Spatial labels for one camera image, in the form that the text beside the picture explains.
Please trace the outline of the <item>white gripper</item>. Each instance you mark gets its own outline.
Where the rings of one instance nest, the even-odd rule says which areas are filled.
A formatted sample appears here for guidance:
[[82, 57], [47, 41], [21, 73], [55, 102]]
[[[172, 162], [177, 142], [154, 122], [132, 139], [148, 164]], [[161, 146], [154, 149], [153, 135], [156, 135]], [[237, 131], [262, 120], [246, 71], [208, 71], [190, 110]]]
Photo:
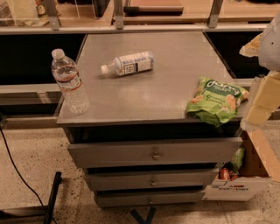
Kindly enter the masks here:
[[[244, 45], [239, 54], [245, 57], [257, 57], [262, 34], [255, 36]], [[263, 78], [255, 77], [253, 80], [243, 118], [241, 128], [246, 131], [254, 131], [261, 128], [280, 107], [280, 72], [270, 71]]]

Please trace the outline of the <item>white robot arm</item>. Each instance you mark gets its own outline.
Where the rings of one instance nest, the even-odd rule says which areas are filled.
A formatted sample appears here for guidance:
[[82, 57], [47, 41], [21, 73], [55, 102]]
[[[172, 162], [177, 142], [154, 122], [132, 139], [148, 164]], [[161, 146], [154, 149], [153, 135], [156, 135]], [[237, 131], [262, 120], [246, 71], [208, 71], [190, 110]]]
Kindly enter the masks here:
[[241, 119], [243, 130], [254, 131], [280, 107], [280, 13], [261, 34], [244, 45], [239, 54], [249, 58], [256, 56], [259, 65], [269, 70], [264, 78], [255, 78], [252, 82]]

